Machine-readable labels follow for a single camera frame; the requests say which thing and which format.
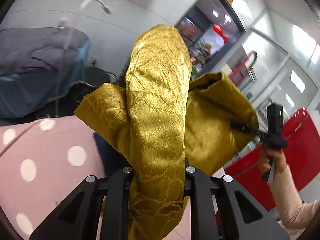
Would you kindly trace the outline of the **person's right hand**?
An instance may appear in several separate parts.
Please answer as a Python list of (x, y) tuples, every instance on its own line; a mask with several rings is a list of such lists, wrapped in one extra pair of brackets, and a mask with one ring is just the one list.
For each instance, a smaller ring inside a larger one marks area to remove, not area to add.
[(274, 170), (275, 176), (285, 171), (287, 168), (287, 161), (284, 152), (282, 150), (273, 150), (268, 147), (263, 147), (260, 151), (260, 158), (258, 162), (261, 174), (263, 176), (268, 174), (273, 164), (276, 165)]

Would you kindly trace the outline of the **beige right sleeve forearm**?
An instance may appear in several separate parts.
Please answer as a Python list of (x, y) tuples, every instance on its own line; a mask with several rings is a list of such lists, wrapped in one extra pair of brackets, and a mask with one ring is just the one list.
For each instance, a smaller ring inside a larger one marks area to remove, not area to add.
[(280, 225), (291, 239), (298, 239), (319, 212), (319, 200), (302, 201), (289, 166), (274, 176), (269, 187), (278, 209)]

